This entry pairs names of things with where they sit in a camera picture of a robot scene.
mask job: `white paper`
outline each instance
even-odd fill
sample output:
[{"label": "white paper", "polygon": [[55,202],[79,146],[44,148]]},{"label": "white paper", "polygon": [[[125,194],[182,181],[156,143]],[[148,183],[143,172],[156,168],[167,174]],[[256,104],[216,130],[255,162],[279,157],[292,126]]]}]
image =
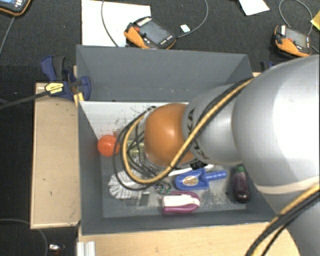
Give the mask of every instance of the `white paper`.
[{"label": "white paper", "polygon": [[269,11],[269,7],[263,0],[239,0],[246,15],[253,15]]},{"label": "white paper", "polygon": [[[101,18],[101,1],[82,0],[82,44],[86,46],[115,46],[109,38]],[[128,24],[151,16],[150,6],[105,1],[104,23],[114,41],[126,45],[124,31]]]}]

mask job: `orange handheld device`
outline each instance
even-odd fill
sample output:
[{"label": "orange handheld device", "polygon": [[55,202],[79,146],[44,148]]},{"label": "orange handheld device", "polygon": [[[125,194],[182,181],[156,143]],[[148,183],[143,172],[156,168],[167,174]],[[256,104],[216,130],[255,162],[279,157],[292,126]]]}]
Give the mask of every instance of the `orange handheld device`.
[{"label": "orange handheld device", "polygon": [[134,45],[144,49],[170,49],[177,40],[174,33],[164,29],[150,16],[130,23],[124,31],[124,36]]},{"label": "orange handheld device", "polygon": [[286,56],[307,57],[311,55],[312,45],[310,37],[286,25],[276,26],[274,41],[279,52]]},{"label": "orange handheld device", "polygon": [[31,0],[0,0],[0,11],[13,16],[20,16],[25,12]]}]

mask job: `gray bin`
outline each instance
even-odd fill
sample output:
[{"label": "gray bin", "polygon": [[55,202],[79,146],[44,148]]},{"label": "gray bin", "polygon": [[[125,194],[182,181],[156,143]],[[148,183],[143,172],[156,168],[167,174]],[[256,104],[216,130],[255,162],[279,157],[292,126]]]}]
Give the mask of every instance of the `gray bin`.
[{"label": "gray bin", "polygon": [[[78,105],[83,235],[271,220],[274,212],[250,179],[249,203],[229,200],[226,193],[230,182],[226,179],[212,185],[213,195],[219,200],[212,200],[212,194],[202,191],[202,208],[186,215],[164,216],[154,204],[142,207],[117,200],[108,193],[108,179],[113,173],[111,159],[100,156],[97,150],[99,133],[103,126],[105,130],[108,123],[114,124],[118,106],[121,109],[124,103],[134,104],[140,110],[151,103],[187,103],[216,86],[248,79],[252,70],[245,54],[83,45],[77,46],[76,54],[77,76],[89,76],[92,83],[90,101]],[[120,121],[124,125],[130,118]]]}]

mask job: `wooden board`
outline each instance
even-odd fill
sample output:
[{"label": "wooden board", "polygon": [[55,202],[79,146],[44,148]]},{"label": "wooden board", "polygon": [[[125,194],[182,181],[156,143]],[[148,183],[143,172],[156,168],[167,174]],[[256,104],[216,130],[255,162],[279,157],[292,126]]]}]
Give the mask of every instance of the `wooden board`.
[{"label": "wooden board", "polygon": [[[36,93],[45,84],[36,85]],[[35,101],[30,223],[32,229],[80,220],[76,105],[61,97]]]}]

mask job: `small toy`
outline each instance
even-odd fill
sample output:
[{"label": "small toy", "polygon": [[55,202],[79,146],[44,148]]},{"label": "small toy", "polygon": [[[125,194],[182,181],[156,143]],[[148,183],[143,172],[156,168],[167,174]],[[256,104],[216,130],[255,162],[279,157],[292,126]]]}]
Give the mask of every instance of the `small toy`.
[{"label": "small toy", "polygon": [[162,206],[162,214],[188,214],[200,206],[200,199],[191,191],[171,191],[163,196]]},{"label": "small toy", "polygon": [[191,170],[175,178],[175,186],[179,190],[202,190],[209,187],[209,181],[227,177],[225,170],[206,172],[204,168]]}]

